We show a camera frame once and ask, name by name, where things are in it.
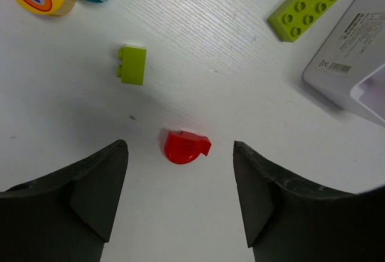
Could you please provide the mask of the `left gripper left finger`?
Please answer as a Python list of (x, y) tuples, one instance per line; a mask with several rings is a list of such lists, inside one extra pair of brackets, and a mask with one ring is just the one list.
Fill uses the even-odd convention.
[(1, 261), (100, 261), (128, 167), (124, 140), (1, 192)]

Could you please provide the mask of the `small lime green lego brick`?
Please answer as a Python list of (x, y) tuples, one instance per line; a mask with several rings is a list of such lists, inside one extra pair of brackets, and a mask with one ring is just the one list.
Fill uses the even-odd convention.
[(147, 49), (139, 46), (123, 46), (118, 50), (122, 62), (117, 68), (117, 78), (123, 84), (142, 86), (146, 67)]

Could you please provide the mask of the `small red curved lego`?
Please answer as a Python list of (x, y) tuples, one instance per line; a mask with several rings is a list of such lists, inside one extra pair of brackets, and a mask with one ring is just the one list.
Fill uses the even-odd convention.
[(212, 146), (206, 136), (199, 136), (187, 131), (169, 131), (165, 145), (164, 155), (178, 165), (184, 165), (196, 160), (199, 155), (208, 155)]

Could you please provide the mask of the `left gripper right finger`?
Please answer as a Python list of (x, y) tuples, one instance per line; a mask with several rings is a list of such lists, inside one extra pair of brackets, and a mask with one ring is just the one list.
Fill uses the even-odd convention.
[(383, 261), (384, 188), (353, 194), (303, 178), (244, 142), (233, 168), (256, 261)]

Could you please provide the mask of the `lime green lego plate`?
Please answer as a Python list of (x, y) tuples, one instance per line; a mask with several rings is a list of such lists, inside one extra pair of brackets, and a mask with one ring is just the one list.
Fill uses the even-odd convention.
[(268, 18), (283, 42), (296, 41), (338, 0), (286, 0)]

